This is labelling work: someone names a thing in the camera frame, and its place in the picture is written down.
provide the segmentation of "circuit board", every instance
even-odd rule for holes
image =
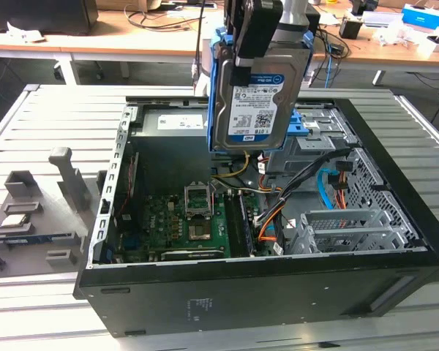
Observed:
[[[221,251],[224,258],[232,257],[228,237],[228,221],[225,212],[225,196],[215,194],[210,218],[187,218],[183,194],[150,195],[141,210],[141,230],[122,233],[117,255],[126,263],[155,262],[162,260],[166,252],[210,252]],[[258,199],[254,195],[244,196],[248,225],[258,215]],[[189,207],[201,208],[205,198],[190,198]],[[263,256],[262,245],[257,255]]]

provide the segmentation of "floor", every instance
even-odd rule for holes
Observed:
[[[56,80],[53,76],[54,61],[29,59],[0,60],[0,120],[24,87],[10,69],[6,69],[5,62],[9,62],[12,69],[25,83],[63,84],[63,82]],[[129,63],[129,79],[124,79],[121,76],[118,63],[101,62],[101,65],[104,69],[105,78],[99,81],[96,78],[96,67],[93,62],[79,62],[78,71],[81,83],[163,86],[188,86],[192,83],[189,64]],[[335,77],[332,88],[375,88],[372,85],[374,74],[375,71],[342,70]],[[325,72],[322,70],[319,78],[324,77]],[[387,73],[380,88],[389,88],[395,94],[405,95],[424,116],[431,119],[439,107],[439,89],[430,88],[419,79],[439,88],[439,74],[426,74],[425,78],[422,78],[404,72]],[[316,80],[313,86],[323,87],[324,81]],[[439,115],[434,125],[439,129]]]

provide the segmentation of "aluminum workbench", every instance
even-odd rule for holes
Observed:
[[[125,97],[185,96],[187,87],[27,86],[0,123],[0,205],[11,170],[58,179],[49,150],[68,146],[74,167],[108,166]],[[304,89],[300,97],[349,98],[439,219],[439,134],[388,90]],[[113,339],[86,301],[72,297],[76,273],[0,280],[0,350],[439,350],[439,283],[386,316],[269,328]]]

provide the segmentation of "blue box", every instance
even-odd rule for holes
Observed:
[[[406,4],[402,14],[404,23],[431,29],[439,27],[439,10]]]

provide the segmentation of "black computer case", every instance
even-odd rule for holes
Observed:
[[[184,106],[195,99],[186,98]],[[80,298],[88,299],[114,337],[376,317],[423,285],[439,280],[439,221],[351,102],[308,99],[299,103],[332,106],[345,117],[358,138],[355,147],[362,148],[384,180],[370,191],[390,192],[419,238],[410,240],[403,252],[393,249],[382,253],[373,248],[376,250],[371,254],[329,252],[106,267],[101,263],[108,252],[103,244],[80,272],[75,296],[79,293]],[[143,130],[142,135],[148,134],[147,122],[125,111],[117,138],[119,148],[126,140],[124,128],[130,121]],[[119,172],[117,158],[121,157],[117,147],[114,174]],[[140,151],[141,157],[150,157],[147,148]],[[192,152],[195,157],[198,151]],[[111,187],[112,183],[105,185],[108,190]],[[107,211],[104,205],[100,210]],[[90,240],[113,226],[110,213],[100,218]]]
[[[0,0],[0,31],[7,22],[24,30],[88,34],[97,20],[95,0]]]

